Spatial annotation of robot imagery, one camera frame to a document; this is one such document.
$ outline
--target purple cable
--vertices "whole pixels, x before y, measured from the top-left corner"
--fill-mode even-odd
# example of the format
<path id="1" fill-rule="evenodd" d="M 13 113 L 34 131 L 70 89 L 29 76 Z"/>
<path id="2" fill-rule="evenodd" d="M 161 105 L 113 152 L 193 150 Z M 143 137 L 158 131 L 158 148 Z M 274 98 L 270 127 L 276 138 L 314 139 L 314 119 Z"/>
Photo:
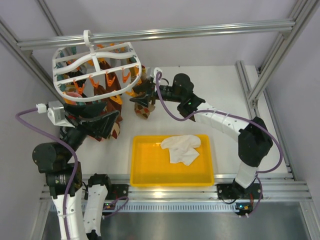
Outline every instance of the purple cable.
<path id="1" fill-rule="evenodd" d="M 113 215 L 116 215 L 121 209 L 124 208 L 124 206 L 129 202 L 129 198 L 128 198 L 127 196 L 121 196 L 121 197 L 113 200 L 112 202 L 109 203 L 108 206 L 110 206 L 110 205 L 112 205 L 112 204 L 116 204 L 119 200 L 122 200 L 122 199 L 125 199 L 125 200 L 126 200 L 125 203 L 124 203 L 121 207 L 119 207 L 119 209 L 115 210 L 113 213 L 105 216 L 104 218 L 109 218 L 109 217 L 111 217 L 111 216 L 113 216 Z"/>
<path id="2" fill-rule="evenodd" d="M 184 122 L 186 120 L 188 120 L 189 118 L 191 118 L 193 115 L 195 114 L 199 114 L 199 113 L 213 113 L 213 114 L 220 114 L 220 115 L 223 115 L 223 116 L 226 116 L 227 113 L 225 112 L 221 112 L 221 111 L 214 111 L 214 110 L 198 110 L 198 111 L 194 111 L 193 113 L 189 114 L 188 116 L 186 116 L 185 118 L 178 118 L 176 117 L 175 115 L 172 114 L 172 112 L 170 112 L 170 110 L 167 108 L 166 104 L 165 104 L 165 101 L 164 99 L 162 98 L 161 96 L 161 92 L 160 92 L 160 84 L 159 84 L 159 81 L 160 79 L 162 78 L 162 72 L 158 71 L 156 73 L 156 76 L 155 76 L 155 85 L 156 85 L 156 92 L 157 92 L 157 95 L 159 97 L 159 100 L 161 102 L 161 105 L 163 106 L 164 110 L 169 114 L 170 117 L 172 117 L 173 119 L 179 121 L 179 122 Z M 237 115 L 233 115 L 233 114 L 228 114 L 228 117 L 231 117 L 231 118 L 234 118 L 234 119 L 238 119 L 238 120 L 242 120 L 242 121 L 245 121 L 247 123 L 250 123 L 252 125 L 254 125 L 255 127 L 259 128 L 261 131 L 263 131 L 265 134 L 267 134 L 272 140 L 273 142 L 275 143 L 275 145 L 277 146 L 278 150 L 279 150 L 279 154 L 280 154 L 280 157 L 279 157 L 279 161 L 278 163 L 271 169 L 269 170 L 265 170 L 265 171 L 257 171 L 256 172 L 256 179 L 258 180 L 259 184 L 260 184 L 260 189 L 261 189 L 261 192 L 260 192 L 260 195 L 259 195 L 259 199 L 254 207 L 254 209 L 252 210 L 252 212 L 250 214 L 252 214 L 253 212 L 256 211 L 256 208 L 257 206 L 260 204 L 260 201 L 261 201 L 261 198 L 262 198 L 262 184 L 261 184 L 261 180 L 260 178 L 258 177 L 258 174 L 266 174 L 266 173 L 270 173 L 274 170 L 276 170 L 280 165 L 281 165 L 281 162 L 282 162 L 282 159 L 283 159 L 283 156 L 284 156 L 284 153 L 283 153 L 283 150 L 279 144 L 279 142 L 277 141 L 277 139 L 270 133 L 268 132 L 265 128 L 263 128 L 262 126 L 260 126 L 259 124 L 255 123 L 254 121 L 252 120 L 249 120 L 249 119 L 246 119 L 242 116 L 237 116 Z"/>
<path id="3" fill-rule="evenodd" d="M 72 184 L 72 181 L 73 179 L 75 178 L 75 175 L 76 175 L 76 171 L 77 171 L 77 168 L 78 168 L 78 157 L 77 157 L 77 154 L 76 152 L 72 149 L 71 146 L 69 146 L 66 142 L 62 141 L 61 139 L 59 139 L 58 137 L 56 136 L 53 136 L 51 135 L 50 133 L 47 133 L 33 125 L 31 125 L 30 123 L 26 122 L 25 120 L 21 119 L 20 116 L 21 115 L 24 115 L 24 114 L 28 114 L 28 113 L 32 113 L 32 112 L 36 112 L 38 109 L 35 107 L 35 108 L 31 108 L 29 110 L 25 110 L 25 111 L 21 111 L 21 112 L 18 112 L 16 115 L 15 115 L 15 119 L 17 119 L 21 124 L 23 124 L 24 126 L 26 126 L 27 128 L 43 135 L 43 136 L 46 136 L 48 137 L 49 139 L 61 144 L 62 146 L 64 146 L 66 149 L 68 149 L 71 154 L 73 155 L 73 158 L 74 158 L 74 167 L 73 167 L 73 170 L 72 170 L 72 173 L 71 173 L 71 176 L 70 176 L 70 179 L 69 179 L 69 182 L 66 186 L 66 189 L 65 189 L 65 192 L 64 192 L 64 195 L 63 195 L 63 203 L 62 203 L 62 214 L 65 216 L 66 215 L 66 204 L 67 204 L 67 196 L 68 196 L 68 192 L 69 192 L 69 189 L 71 187 L 71 184 Z M 63 223 L 64 223 L 64 230 L 65 230 L 65 235 L 66 235 L 66 239 L 69 240 L 70 239 L 70 233 L 69 233 L 69 229 L 68 229 L 68 220 L 66 217 L 63 218 Z"/>

